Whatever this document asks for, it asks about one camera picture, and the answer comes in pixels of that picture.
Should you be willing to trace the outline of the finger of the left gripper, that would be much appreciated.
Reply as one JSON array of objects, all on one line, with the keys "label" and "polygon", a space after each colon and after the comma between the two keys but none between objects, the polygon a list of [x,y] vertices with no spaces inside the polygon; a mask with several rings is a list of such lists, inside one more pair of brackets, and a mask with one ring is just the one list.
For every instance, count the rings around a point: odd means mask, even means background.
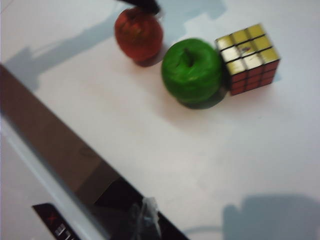
[{"label": "finger of the left gripper", "polygon": [[126,4],[132,5],[132,8],[123,9],[121,12],[127,10],[136,11],[138,14],[152,16],[155,18],[162,18],[164,15],[163,9],[157,0],[121,0]]}]

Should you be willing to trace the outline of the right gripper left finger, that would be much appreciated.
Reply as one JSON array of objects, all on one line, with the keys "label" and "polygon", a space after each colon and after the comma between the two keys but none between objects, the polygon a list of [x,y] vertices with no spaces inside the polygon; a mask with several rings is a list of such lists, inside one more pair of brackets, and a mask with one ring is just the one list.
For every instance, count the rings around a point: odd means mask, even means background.
[{"label": "right gripper left finger", "polygon": [[129,210],[130,240],[141,240],[145,225],[145,207],[134,203]]}]

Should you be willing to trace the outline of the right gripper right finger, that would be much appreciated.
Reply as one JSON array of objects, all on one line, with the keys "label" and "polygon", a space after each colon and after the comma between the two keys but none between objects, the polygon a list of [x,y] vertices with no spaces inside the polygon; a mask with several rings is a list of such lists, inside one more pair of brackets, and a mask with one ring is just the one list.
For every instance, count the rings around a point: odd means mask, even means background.
[{"label": "right gripper right finger", "polygon": [[154,197],[144,199],[144,225],[152,240],[161,240],[162,233],[159,225],[159,208]]}]

